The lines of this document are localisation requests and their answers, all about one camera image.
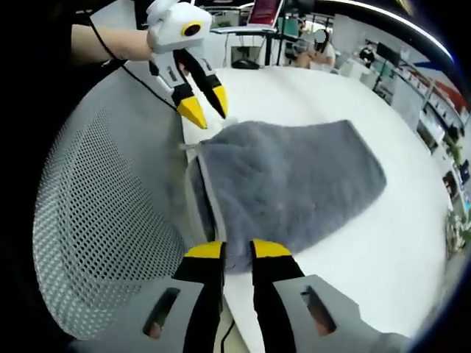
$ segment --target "white robotic hand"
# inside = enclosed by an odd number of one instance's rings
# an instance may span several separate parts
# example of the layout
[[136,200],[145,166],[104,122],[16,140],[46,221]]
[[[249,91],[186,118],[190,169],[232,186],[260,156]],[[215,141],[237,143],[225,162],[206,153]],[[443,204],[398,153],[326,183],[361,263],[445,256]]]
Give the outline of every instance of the white robotic hand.
[[222,118],[227,115],[224,87],[203,55],[210,33],[210,13],[178,0],[157,0],[147,9],[147,42],[157,80],[171,95],[177,111],[202,129],[207,128],[202,108],[179,64],[192,75],[198,88]]

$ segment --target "human arm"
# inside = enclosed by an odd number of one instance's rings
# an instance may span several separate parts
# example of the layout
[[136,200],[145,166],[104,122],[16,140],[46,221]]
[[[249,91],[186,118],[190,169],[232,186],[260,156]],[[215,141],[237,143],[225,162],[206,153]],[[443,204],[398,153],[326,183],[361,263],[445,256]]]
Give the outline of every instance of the human arm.
[[332,45],[328,43],[324,50],[325,50],[324,55],[321,55],[317,51],[312,51],[310,53],[312,61],[319,64],[333,66],[335,62],[335,58],[336,58],[336,53],[334,52]]
[[333,57],[322,57],[315,53],[313,61],[319,64],[325,64],[329,66],[333,66]]
[[[151,49],[147,44],[147,31],[96,28],[106,46],[119,59],[150,60]],[[73,64],[99,63],[112,57],[99,42],[89,26],[75,24],[71,34],[71,60]]]

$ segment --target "yellow tip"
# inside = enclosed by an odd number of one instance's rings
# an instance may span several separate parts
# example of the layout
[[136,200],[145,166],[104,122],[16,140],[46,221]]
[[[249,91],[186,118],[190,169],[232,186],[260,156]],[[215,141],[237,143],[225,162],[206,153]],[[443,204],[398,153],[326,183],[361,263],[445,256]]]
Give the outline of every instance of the yellow tip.
[[219,103],[221,103],[222,110],[224,111],[224,115],[227,116],[227,96],[226,96],[226,90],[224,89],[224,86],[220,85],[218,87],[215,87],[213,89],[214,93],[216,94],[216,97],[218,97]]
[[195,96],[191,96],[183,99],[177,107],[177,112],[191,121],[200,129],[207,129],[205,117],[203,115],[203,109],[199,105],[198,99]]
[[257,258],[291,256],[291,252],[283,245],[278,243],[254,239],[253,245],[255,247],[255,256]]
[[219,259],[221,257],[221,241],[212,241],[191,248],[185,257],[201,257],[205,259]]

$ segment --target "white table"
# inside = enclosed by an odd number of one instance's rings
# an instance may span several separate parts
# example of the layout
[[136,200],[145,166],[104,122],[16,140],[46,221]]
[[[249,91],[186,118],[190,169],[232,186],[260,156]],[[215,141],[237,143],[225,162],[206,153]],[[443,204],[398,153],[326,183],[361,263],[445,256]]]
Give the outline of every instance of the white table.
[[[356,301],[374,328],[416,333],[442,281],[448,197],[435,162],[415,134],[367,87],[339,75],[269,67],[226,68],[218,77],[227,90],[229,114],[239,121],[353,122],[383,166],[386,189],[363,214],[295,259],[306,275],[318,274]],[[222,127],[216,111],[197,96],[209,128],[200,130],[183,119],[186,143],[210,138]],[[249,350],[264,352],[251,275],[226,276],[224,295]]]

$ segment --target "display screen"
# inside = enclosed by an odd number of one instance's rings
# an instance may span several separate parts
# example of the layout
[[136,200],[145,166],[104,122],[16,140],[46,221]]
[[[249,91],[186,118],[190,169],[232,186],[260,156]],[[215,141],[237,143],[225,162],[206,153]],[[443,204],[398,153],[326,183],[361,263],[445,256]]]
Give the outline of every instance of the display screen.
[[274,26],[283,0],[257,0],[249,17],[249,24]]

